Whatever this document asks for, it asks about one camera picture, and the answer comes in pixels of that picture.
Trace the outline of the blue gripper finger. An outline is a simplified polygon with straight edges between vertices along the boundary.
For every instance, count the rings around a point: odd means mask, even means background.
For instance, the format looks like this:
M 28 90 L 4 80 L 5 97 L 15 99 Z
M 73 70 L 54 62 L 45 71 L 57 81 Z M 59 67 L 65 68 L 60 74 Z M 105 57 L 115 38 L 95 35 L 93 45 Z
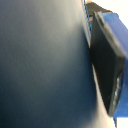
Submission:
M 108 115 L 128 128 L 128 29 L 116 13 L 93 14 L 90 56 Z

